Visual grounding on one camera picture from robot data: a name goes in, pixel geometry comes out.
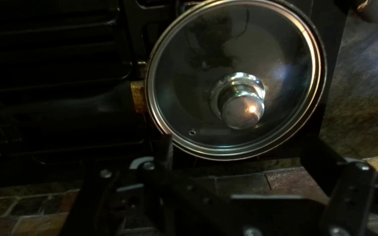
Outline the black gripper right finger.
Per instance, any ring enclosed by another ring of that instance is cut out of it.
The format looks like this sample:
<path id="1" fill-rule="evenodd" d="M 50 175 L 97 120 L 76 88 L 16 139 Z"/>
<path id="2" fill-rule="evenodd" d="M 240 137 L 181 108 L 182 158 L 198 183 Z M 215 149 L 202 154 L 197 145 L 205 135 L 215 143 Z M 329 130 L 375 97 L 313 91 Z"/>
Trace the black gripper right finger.
<path id="1" fill-rule="evenodd" d="M 329 197 L 319 222 L 324 236 L 365 236 L 373 204 L 375 171 L 348 162 L 320 139 L 308 139 L 302 166 Z"/>

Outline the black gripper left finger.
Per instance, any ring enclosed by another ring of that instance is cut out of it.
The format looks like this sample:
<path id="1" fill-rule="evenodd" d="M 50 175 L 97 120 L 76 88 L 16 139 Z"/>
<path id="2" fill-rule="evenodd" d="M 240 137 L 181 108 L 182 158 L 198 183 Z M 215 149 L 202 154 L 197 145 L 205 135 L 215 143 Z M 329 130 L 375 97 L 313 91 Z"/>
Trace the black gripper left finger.
<path id="1" fill-rule="evenodd" d="M 172 171 L 169 135 L 155 139 L 152 149 L 153 159 L 139 164 L 136 176 L 144 188 L 144 214 L 166 236 L 264 236 L 239 202 L 219 198 Z"/>

